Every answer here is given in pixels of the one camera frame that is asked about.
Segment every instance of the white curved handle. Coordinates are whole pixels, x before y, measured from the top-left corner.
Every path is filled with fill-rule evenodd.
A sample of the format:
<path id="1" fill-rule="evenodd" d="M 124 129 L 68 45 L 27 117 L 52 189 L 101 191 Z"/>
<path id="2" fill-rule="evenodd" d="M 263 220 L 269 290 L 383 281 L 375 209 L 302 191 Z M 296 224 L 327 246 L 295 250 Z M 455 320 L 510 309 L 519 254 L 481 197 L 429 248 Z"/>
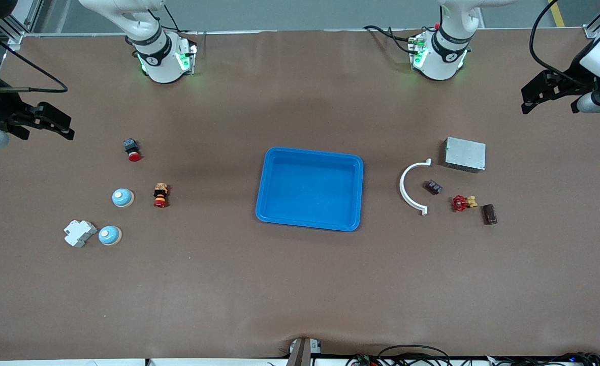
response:
<path id="1" fill-rule="evenodd" d="M 404 198 L 404 201 L 406 201 L 407 204 L 409 204 L 413 208 L 416 208 L 416 209 L 422 211 L 422 216 L 426 216 L 426 214 L 428 213 L 428 207 L 424 206 L 423 204 L 418 204 L 417 202 L 415 202 L 415 200 L 412 199 L 407 194 L 406 188 L 404 187 L 404 180 L 406 180 L 406 174 L 414 167 L 430 167 L 430 158 L 426 159 L 425 162 L 415 163 L 415 164 L 407 167 L 406 170 L 404 170 L 404 173 L 401 175 L 401 178 L 399 179 L 399 192 L 401 193 L 401 197 Z"/>

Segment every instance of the metallic rectangular box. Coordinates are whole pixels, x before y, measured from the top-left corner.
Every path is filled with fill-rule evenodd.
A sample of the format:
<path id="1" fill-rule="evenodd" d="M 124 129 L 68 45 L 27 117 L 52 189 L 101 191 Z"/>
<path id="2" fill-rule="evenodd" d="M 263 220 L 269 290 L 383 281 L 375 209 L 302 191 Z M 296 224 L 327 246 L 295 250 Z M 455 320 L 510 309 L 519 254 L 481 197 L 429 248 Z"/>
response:
<path id="1" fill-rule="evenodd" d="M 444 163 L 449 168 L 470 173 L 485 170 L 485 144 L 447 137 Z"/>

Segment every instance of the brown tabletop surface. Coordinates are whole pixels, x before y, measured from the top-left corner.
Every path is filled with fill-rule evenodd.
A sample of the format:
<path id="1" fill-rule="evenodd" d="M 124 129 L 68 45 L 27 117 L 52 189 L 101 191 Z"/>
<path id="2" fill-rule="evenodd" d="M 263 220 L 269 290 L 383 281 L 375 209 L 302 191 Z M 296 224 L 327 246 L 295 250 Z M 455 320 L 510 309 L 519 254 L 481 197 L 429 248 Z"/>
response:
<path id="1" fill-rule="evenodd" d="M 0 359 L 271 357 L 299 336 L 326 353 L 600 353 L 600 114 L 572 114 L 573 98 L 521 114 L 542 70 L 528 37 L 479 31 L 465 67 L 436 82 L 378 33 L 209 35 L 196 76 L 170 85 L 140 73 L 123 37 L 25 39 L 21 53 L 70 91 L 23 99 L 68 113 L 76 135 L 32 131 L 0 150 Z M 586 42 L 541 30 L 537 49 L 564 69 Z M 1 75 L 52 85 L 13 56 Z M 486 143 L 487 169 L 409 173 L 423 217 L 397 182 L 441 161 L 448 136 Z M 128 137 L 142 161 L 127 160 Z M 272 146 L 359 155 L 358 230 L 261 223 Z M 122 187 L 128 208 L 111 202 Z M 452 211 L 458 194 L 494 204 L 499 223 Z M 72 219 L 123 239 L 72 248 Z"/>

